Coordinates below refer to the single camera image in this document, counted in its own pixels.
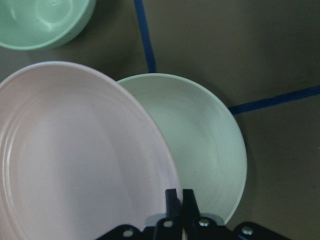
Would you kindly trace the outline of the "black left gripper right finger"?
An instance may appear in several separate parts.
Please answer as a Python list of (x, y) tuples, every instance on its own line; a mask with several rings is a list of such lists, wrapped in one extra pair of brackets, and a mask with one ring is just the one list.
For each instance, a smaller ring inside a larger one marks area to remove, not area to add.
[(200, 216), (200, 211), (196, 201), (195, 193), (192, 189), (183, 189), (182, 213), (185, 218), (196, 218)]

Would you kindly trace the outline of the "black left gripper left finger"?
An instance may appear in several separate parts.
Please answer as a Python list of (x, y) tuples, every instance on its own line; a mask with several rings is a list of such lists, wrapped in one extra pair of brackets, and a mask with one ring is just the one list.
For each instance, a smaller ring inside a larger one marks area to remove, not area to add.
[(166, 217), (170, 219), (178, 218), (181, 214), (180, 200), (177, 196), (177, 190), (165, 190)]

